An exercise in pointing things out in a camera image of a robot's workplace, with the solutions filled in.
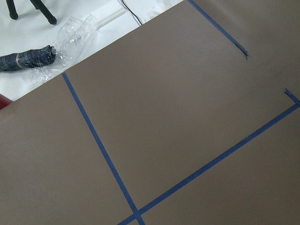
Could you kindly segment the folded dark umbrella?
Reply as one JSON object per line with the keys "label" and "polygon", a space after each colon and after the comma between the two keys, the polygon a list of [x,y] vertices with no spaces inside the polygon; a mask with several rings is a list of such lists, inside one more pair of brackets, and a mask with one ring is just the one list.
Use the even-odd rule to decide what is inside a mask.
{"label": "folded dark umbrella", "polygon": [[16,71],[23,68],[37,68],[54,63],[56,50],[47,45],[41,49],[33,49],[20,53],[12,53],[0,57],[0,71]]}

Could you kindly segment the clear plastic wrap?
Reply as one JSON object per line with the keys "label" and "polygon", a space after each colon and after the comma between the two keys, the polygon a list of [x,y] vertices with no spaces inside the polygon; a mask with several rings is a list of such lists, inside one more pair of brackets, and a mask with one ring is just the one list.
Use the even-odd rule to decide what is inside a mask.
{"label": "clear plastic wrap", "polygon": [[96,35],[96,24],[97,19],[92,14],[85,20],[70,17],[54,40],[54,63],[33,69],[30,87],[35,89],[74,65]]}

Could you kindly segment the black tripod leg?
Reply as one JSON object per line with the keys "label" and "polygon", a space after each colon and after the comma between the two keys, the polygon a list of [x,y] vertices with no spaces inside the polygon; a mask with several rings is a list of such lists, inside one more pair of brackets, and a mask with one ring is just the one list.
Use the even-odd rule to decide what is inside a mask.
{"label": "black tripod leg", "polygon": [[30,0],[30,2],[35,7],[35,9],[40,10],[40,12],[45,16],[45,18],[51,25],[57,24],[57,19],[51,14],[51,12],[41,0]]}

